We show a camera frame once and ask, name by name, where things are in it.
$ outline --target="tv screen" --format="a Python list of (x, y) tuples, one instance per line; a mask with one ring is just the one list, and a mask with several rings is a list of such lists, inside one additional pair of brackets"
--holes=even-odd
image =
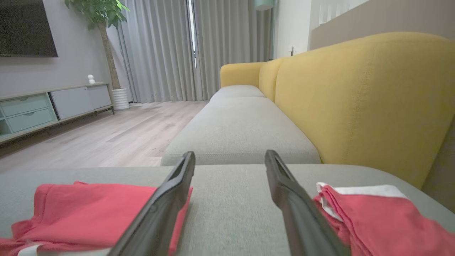
[(0, 56), (58, 57), (42, 0), (0, 0)]

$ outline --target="mint green drawer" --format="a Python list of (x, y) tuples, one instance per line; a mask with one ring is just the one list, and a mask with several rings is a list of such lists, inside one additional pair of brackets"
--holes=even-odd
[(7, 119), (12, 132), (16, 133), (52, 121), (49, 109), (43, 109)]
[(14, 100), (2, 101), (0, 102), (0, 106), (3, 109), (3, 113), (5, 113), (7, 117), (48, 107), (47, 97), (45, 94), (38, 94), (17, 98)]

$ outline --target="gray wall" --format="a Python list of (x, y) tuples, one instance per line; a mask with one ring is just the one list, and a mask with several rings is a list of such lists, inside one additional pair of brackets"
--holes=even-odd
[(455, 0), (370, 0), (315, 28), (308, 49), (394, 31), (455, 40)]
[(43, 0), (58, 58), (0, 58), (0, 96), (88, 84), (111, 82), (98, 29), (88, 31), (87, 22), (63, 0)]

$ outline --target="sofa seat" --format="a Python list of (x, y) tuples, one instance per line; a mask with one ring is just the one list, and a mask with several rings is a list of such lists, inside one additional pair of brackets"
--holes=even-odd
[[(335, 187), (396, 186), (420, 213), (455, 232), (455, 215), (409, 183), (386, 172), (352, 165), (288, 164), (300, 185), (313, 197), (316, 182)], [(33, 216), (38, 185), (120, 183), (159, 186), (172, 167), (42, 169), (0, 174), (0, 237), (11, 236), (11, 225)], [(196, 166), (194, 187), (176, 255), (290, 255), (283, 214), (270, 196), (265, 166)], [(60, 255), (106, 255), (71, 252)]]
[(222, 87), (215, 93), (210, 101), (233, 97), (265, 97), (264, 94), (253, 85), (231, 85)]
[(319, 164), (316, 148), (264, 97), (211, 100), (171, 141), (161, 165), (174, 165), (186, 151), (196, 164), (263, 164), (274, 149), (289, 164)]

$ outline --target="potted plant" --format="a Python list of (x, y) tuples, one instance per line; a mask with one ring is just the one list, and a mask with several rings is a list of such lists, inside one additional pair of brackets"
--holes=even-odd
[(117, 70), (115, 68), (106, 28), (111, 25), (114, 25), (117, 28), (122, 21), (126, 21), (126, 17), (121, 11), (123, 9), (129, 11), (129, 9), (119, 0), (65, 0), (65, 4), (68, 8), (72, 6), (76, 11), (83, 14), (88, 22), (89, 30), (94, 29), (96, 26), (100, 30), (109, 72), (111, 73), (114, 109), (128, 109), (129, 104), (126, 88), (122, 88), (118, 81)]

